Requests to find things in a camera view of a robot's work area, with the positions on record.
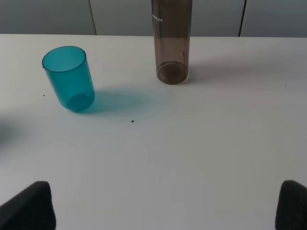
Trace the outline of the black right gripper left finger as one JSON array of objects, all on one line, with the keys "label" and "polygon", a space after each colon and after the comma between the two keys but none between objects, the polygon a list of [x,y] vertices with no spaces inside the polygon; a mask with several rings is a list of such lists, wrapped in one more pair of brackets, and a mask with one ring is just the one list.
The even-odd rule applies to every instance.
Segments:
[{"label": "black right gripper left finger", "polygon": [[55,230],[50,184],[36,181],[0,206],[2,230]]}]

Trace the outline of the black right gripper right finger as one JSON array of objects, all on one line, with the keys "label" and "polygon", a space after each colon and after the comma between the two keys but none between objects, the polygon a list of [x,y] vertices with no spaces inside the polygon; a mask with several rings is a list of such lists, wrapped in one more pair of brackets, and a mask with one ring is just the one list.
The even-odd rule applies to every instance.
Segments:
[{"label": "black right gripper right finger", "polygon": [[307,188],[294,180],[282,183],[275,217],[277,230],[307,229]]}]

